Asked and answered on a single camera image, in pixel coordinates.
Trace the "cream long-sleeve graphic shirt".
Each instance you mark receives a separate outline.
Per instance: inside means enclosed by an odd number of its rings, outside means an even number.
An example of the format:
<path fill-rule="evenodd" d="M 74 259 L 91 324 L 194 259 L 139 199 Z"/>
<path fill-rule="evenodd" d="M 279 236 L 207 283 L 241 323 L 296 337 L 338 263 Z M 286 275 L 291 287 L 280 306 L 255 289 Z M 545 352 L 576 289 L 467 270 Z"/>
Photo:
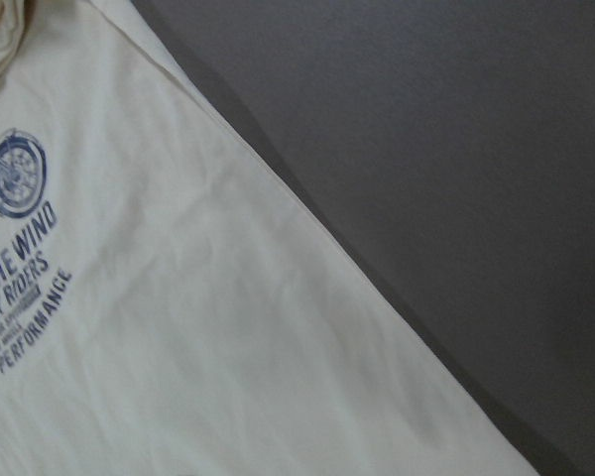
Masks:
<path fill-rule="evenodd" d="M 0 1 L 0 475 L 533 468 L 127 1 Z"/>

